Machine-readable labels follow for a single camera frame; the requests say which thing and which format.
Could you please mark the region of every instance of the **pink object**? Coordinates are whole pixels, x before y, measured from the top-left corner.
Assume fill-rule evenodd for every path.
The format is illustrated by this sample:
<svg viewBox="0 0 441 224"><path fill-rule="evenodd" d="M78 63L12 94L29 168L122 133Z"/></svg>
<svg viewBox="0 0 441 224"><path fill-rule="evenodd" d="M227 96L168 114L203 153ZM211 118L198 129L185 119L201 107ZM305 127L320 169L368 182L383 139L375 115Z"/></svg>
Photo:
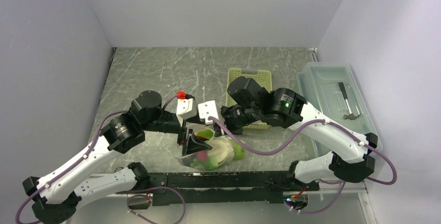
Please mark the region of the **pink object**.
<svg viewBox="0 0 441 224"><path fill-rule="evenodd" d="M208 155L206 151L196 152L196 157L201 160L201 162L205 162L208 159Z"/></svg>

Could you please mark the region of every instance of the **black bracket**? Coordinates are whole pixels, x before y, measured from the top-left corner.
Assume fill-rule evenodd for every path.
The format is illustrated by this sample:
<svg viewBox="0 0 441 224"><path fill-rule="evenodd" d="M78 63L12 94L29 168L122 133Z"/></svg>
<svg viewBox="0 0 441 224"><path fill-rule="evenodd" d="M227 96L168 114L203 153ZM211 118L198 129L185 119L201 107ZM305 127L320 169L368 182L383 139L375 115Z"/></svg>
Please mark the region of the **black bracket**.
<svg viewBox="0 0 441 224"><path fill-rule="evenodd" d="M318 187L318 183L317 182L311 182L311 183L304 183L304 182L301 182L301 181L299 181L299 180L297 180L296 178L295 178L295 168L297 167L297 164L299 163L299 161L294 161L294 162L292 162L291 163L291 165L290 165L290 167L289 167L289 169L288 169L288 174L287 174L287 179L289 179L291 182L293 182L295 185L300 185L300 186L307 186L308 184L311 184L311 183L316 183L317 184L317 187Z"/></svg>
<svg viewBox="0 0 441 224"><path fill-rule="evenodd" d="M334 153L329 169L334 175L347 182L359 183L374 172L375 158L367 155L359 163L347 163L341 157Z"/></svg>
<svg viewBox="0 0 441 224"><path fill-rule="evenodd" d="M167 175L153 175L150 177L150 186L152 188L154 187L160 187L160 186L167 186ZM164 194L165 189L157 189L154 191L155 194Z"/></svg>
<svg viewBox="0 0 441 224"><path fill-rule="evenodd" d="M136 184L132 190L145 189L150 185L150 175L142 163L130 163L127 168L135 174Z"/></svg>
<svg viewBox="0 0 441 224"><path fill-rule="evenodd" d="M369 142L369 146L373 147L374 149L377 148L378 145L378 136L374 133L367 133L365 134L366 140Z"/></svg>
<svg viewBox="0 0 441 224"><path fill-rule="evenodd" d="M22 184L28 196L31 196L37 190L38 180L39 177L29 177L23 181ZM38 220L44 224L60 224L75 214L76 206L81 201L81 197L72 192L60 204L47 204L47 199L45 197L41 198L40 195L36 195L32 200L35 202L32 204L32 210Z"/></svg>
<svg viewBox="0 0 441 224"><path fill-rule="evenodd" d="M190 155L202 150L212 150L209 144L205 143L205 141L199 139L194 133L192 129L188 130L187 139L182 145L182 155Z"/></svg>

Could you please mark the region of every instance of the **sticker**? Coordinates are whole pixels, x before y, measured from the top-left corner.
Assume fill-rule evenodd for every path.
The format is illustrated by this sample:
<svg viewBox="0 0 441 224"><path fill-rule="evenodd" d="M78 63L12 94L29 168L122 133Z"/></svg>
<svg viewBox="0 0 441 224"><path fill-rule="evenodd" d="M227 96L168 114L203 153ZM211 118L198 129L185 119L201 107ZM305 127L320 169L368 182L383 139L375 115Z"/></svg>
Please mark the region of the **sticker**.
<svg viewBox="0 0 441 224"><path fill-rule="evenodd" d="M260 116L256 115L256 113L253 113L252 115L255 119L259 119L259 120L262 119Z"/></svg>
<svg viewBox="0 0 441 224"><path fill-rule="evenodd" d="M294 101L294 99L286 94L282 94L282 97L280 98L280 102L282 102L282 101L285 101L285 102L288 102L289 104L292 104L292 101Z"/></svg>
<svg viewBox="0 0 441 224"><path fill-rule="evenodd" d="M115 134L117 137L128 131L127 127L125 126L121 126L121 128L117 128L117 126L115 126L115 129L116 129Z"/></svg>

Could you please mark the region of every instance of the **cable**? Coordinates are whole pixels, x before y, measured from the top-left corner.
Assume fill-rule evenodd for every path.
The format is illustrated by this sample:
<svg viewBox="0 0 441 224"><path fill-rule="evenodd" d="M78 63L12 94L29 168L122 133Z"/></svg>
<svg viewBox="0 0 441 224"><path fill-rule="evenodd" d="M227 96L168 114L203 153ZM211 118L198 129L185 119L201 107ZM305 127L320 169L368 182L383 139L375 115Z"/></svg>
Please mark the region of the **cable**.
<svg viewBox="0 0 441 224"><path fill-rule="evenodd" d="M120 113L125 113L127 111L116 111L116 112L112 112L107 114L99 123L98 126L98 130L96 131L92 142L89 145L89 148L87 149L87 151L84 153L85 155L89 156L89 154L92 152L92 150L94 149L96 143L98 142L98 137L99 137L99 132L102 128L102 126L104 125L104 122L111 116L116 115L116 114L120 114ZM56 177L54 177L52 180L48 181L46 184L47 185L52 185L52 183L54 183L55 181L57 181L58 179L60 179L61 177L63 177L65 174L69 173L71 170L73 170L75 167L77 167L84 159L84 157L80 157L75 163L73 163L72 165L70 165L67 169L65 169L63 172L61 172L59 175L57 175ZM34 222L30 222L30 223L23 223L20 221L20 214L23 211L24 207L34 198L36 197L38 194L40 194L41 192L43 192L43 190L45 190L46 187L40 187L39 189L37 189L33 194L31 194L28 198L26 198L26 200L24 200L24 202L20 205L20 207L18 208L16 214L15 214L15 223L16 224L37 224L40 223L41 221L34 221Z"/></svg>
<svg viewBox="0 0 441 224"><path fill-rule="evenodd" d="M177 98L178 97L178 94L175 94L174 96L172 96L171 98L169 98L165 103L164 103L164 106L162 107L162 110L165 110L165 108L167 107L167 105L171 102L171 101L173 101L173 99L175 99L175 98Z"/></svg>
<svg viewBox="0 0 441 224"><path fill-rule="evenodd" d="M298 212L298 211L304 209L308 205L307 202L297 201L295 199L293 202L294 202L295 206L289 205L287 201L284 201L285 206L288 207L289 211L292 211L294 209L294 210L297 210L297 212Z"/></svg>
<svg viewBox="0 0 441 224"><path fill-rule="evenodd" d="M150 188L150 189L131 190L130 192L141 193L141 192L151 191L151 190L156 190L156 189L167 189L167 190L173 191L173 192L174 192L175 194L177 194L178 197L181 199L182 204L183 204L183 206L184 206L184 209L183 209L183 211L182 211L182 215L180 216L180 218L178 219L178 221L175 222L175 223L173 223L173 224L178 224L178 223L180 223L180 222L182 221L182 219L184 218L184 216L185 216L186 205L185 205L184 197L183 197L178 191L176 191L175 189L173 189L173 188L169 188L169 187L160 186L160 187L154 187L154 188ZM144 198L148 198L148 196L143 195L143 194L136 194L136 195L131 196L130 198L127 199L127 204L126 204L126 206L127 206L127 210L128 210L130 213L132 213L132 214L138 216L139 218L141 218L141 219L143 219L143 220L145 220L145 221L147 221L147 222L149 222L149 223L151 223L151 224L157 224L156 222L151 221L151 220L147 219L146 217L144 217L143 215L140 215L140 214L138 214L137 212L135 212L135 211L133 211L133 210L130 209L130 207L129 207L129 203L130 203L130 201L131 201L133 198L136 198L136 197L144 197Z"/></svg>
<svg viewBox="0 0 441 224"><path fill-rule="evenodd" d="M281 185L277 185L277 184L275 184L275 183L272 183L272 182L270 182L270 181L264 181L264 183L267 183L267 184L269 184L269 185L271 185L271 186L274 186L274 187L277 187L277 188L280 188L280 189L283 189L283 190L291 190L291 188L286 188L286 187L283 187L283 186L281 186Z"/></svg>
<svg viewBox="0 0 441 224"><path fill-rule="evenodd" d="M329 125L331 125L331 126L337 128L337 129L341 130L342 132L344 132L345 134L350 136L358 144L361 143L361 140L358 139L356 136L354 136L354 134L352 134L345 127L343 127L343 126L341 126L341 125L339 125L337 123L333 123L333 122L330 122ZM375 179L375 178L372 178L372 177L368 177L367 179L369 179L371 181L374 181L374 182L377 182L377 183L380 183L380 184L383 184L383 185L392 185L392 184L394 184L397 181L397 169L395 168L395 166L392 163L392 161L389 160L389 158L387 158L381 151L378 151L377 149L375 149L374 147L368 145L367 143L362 142L361 144L362 144L362 146L368 148L370 151L374 152L375 154L379 155L382 159L384 159L387 162L387 164L389 165L389 167L391 167L391 170L392 170L392 180L390 180L390 181L381 181L381 180L378 180L378 179Z"/></svg>
<svg viewBox="0 0 441 224"><path fill-rule="evenodd" d="M305 214L305 215L318 214L318 213L321 213L321 212L325 211L326 209L330 208L340 198L340 195L342 194L342 191L343 191L345 184L346 184L346 182L344 181L342 183L341 188L339 189L339 191L335 195L334 199L326 207L324 207L320 210L316 210L316 211L300 211L300 210L298 210L299 214Z"/></svg>
<svg viewBox="0 0 441 224"><path fill-rule="evenodd" d="M315 120L311 120L308 121L304 124L302 124L292 135L290 138L288 138L288 140L282 144L282 146L278 147L275 150L272 151L259 151L259 150L255 150L251 147L249 147L248 145L246 145L245 143L243 143L242 141L240 141L235 135L233 135L228 129L227 127L225 127L218 119L209 116L208 120L213 120L222 130L224 130L224 132L229 135L238 145L240 145L242 148L250 151L251 153L257 154L257 155L274 155L279 153L280 151L282 151L284 148L286 148L291 141L300 133L300 131L302 131L306 126L311 125L311 124L315 124L315 123L322 123L325 124L326 121L324 119L315 119ZM340 131L342 131L343 133L347 134L348 136L350 136L356 143L358 143L361 146L366 147L367 149L369 149L370 151L374 152L375 154L379 155L382 159L384 159L387 164L391 167L392 170L392 180L391 181L381 181L375 178L371 178L368 177L367 179L380 183L380 184L384 184L384 185L392 185L397 181L397 170L394 166L394 164L392 163L391 160L389 160L389 158L387 158L381 151L378 151L377 149L375 149L374 147L368 145L365 142L361 142L360 139L358 139L356 136L354 136L354 134L352 134L349 130L347 130L345 127L341 126L338 123L327 123L329 125L331 125L332 127L335 127L337 129L339 129Z"/></svg>
<svg viewBox="0 0 441 224"><path fill-rule="evenodd" d="M306 190L306 186L303 186L303 188L302 188L302 190L300 191L300 193L292 195L291 198L297 198L297 197L299 197L300 195L303 194L303 192L305 192L305 190Z"/></svg>
<svg viewBox="0 0 441 224"><path fill-rule="evenodd" d="M292 140L294 140L294 138L304 129L306 128L308 125L311 124L316 124L316 123L323 123L324 120L319 120L319 119L315 119L315 120L311 120L308 121L306 123L304 123L303 125L301 125L292 135L290 138L288 138L288 140L282 144L280 147L278 147L275 150L272 151L260 151L260 150L255 150L253 148L251 148L250 146L246 145L245 143L243 143L242 141L240 141L235 135L233 135L228 129L227 127L225 127L218 119L216 119L215 117L209 116L208 120L213 120L227 135L229 135L238 145L240 145L242 148L250 151L251 153L257 154L257 155L274 155L279 153L280 151L282 151L284 148L286 148L291 142Z"/></svg>
<svg viewBox="0 0 441 224"><path fill-rule="evenodd" d="M118 169L124 169L124 167L117 167L116 169L115 169L115 171L113 171L114 173L116 173L116 171L118 170Z"/></svg>
<svg viewBox="0 0 441 224"><path fill-rule="evenodd" d="M326 183L326 184L330 184L330 185L335 185L335 184L341 184L342 182L344 182L343 180L339 180L339 181L325 181L322 179L318 179L319 181Z"/></svg>

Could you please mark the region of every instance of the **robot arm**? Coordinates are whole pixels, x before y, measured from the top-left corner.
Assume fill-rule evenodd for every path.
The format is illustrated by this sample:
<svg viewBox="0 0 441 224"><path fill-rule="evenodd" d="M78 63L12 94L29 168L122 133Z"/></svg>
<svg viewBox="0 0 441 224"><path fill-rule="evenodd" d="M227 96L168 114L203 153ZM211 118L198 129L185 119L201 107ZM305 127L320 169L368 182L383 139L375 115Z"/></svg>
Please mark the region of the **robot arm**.
<svg viewBox="0 0 441 224"><path fill-rule="evenodd" d="M161 108L162 98L155 91L144 91L132 101L131 108L113 118L101 129L101 136L89 155L84 148L60 168L48 175L30 177L23 182L28 196L42 190L33 198L32 206L36 217L43 223L61 223L80 208L94 200L115 192L145 189L150 180L145 168L131 164L114 174L101 178L87 179L100 165L124 154L145 140L144 131L159 131L178 134L178 143L184 150L196 152L210 147L189 147L186 123L214 124L215 117L233 133L241 133L241 128L261 120L271 126L296 130L311 120L323 120L304 127L303 133L329 147L332 152L310 161L295 161L291 164L288 177L300 184L335 175L349 182L360 182L373 173L375 160L369 151L358 146L353 139L342 134L327 123L333 122L315 109L305 98L287 88L268 92L251 78L239 77L228 87L228 94L238 103L231 107L218 108L214 101L197 106L193 97L178 100L177 113ZM365 143L376 147L377 137L370 134L353 134ZM68 173L48 184L66 168Z"/></svg>
<svg viewBox="0 0 441 224"><path fill-rule="evenodd" d="M289 169L289 175L293 179L309 183L334 175L348 182L361 182L373 173L375 159L369 156L370 151L330 126L329 123L336 122L294 91L278 88L268 92L252 78L239 77L228 87L228 94L237 105L222 107L222 116L227 128L233 132L240 133L243 126L257 120L292 130L297 130L313 120L322 121L304 127L302 133L332 151L309 161L293 162ZM377 147L378 137L375 134L363 135L349 131L364 143Z"/></svg>

